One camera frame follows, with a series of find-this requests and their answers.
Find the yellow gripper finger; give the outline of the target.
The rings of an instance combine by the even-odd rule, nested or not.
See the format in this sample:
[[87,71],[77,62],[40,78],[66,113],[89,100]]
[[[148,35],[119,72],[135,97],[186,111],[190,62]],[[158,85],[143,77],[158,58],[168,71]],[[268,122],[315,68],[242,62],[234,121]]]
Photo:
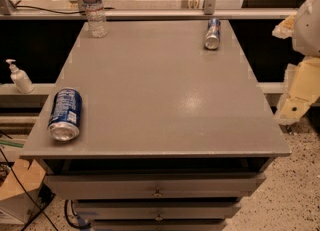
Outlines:
[[292,125],[320,98],[320,58],[305,57],[298,65],[285,70],[283,94],[277,104],[275,120],[280,125]]
[[294,21],[294,15],[286,17],[283,21],[275,26],[272,31],[272,35],[280,39],[287,39],[291,37],[294,31]]

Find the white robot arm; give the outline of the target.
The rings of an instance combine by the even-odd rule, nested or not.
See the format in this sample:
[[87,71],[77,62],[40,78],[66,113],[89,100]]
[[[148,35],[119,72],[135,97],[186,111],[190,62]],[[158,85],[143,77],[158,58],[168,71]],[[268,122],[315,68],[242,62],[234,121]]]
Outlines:
[[272,35],[291,37],[293,49],[304,56],[298,65],[287,66],[275,113],[278,124],[292,125],[320,98],[320,0],[306,0],[295,15],[274,28]]

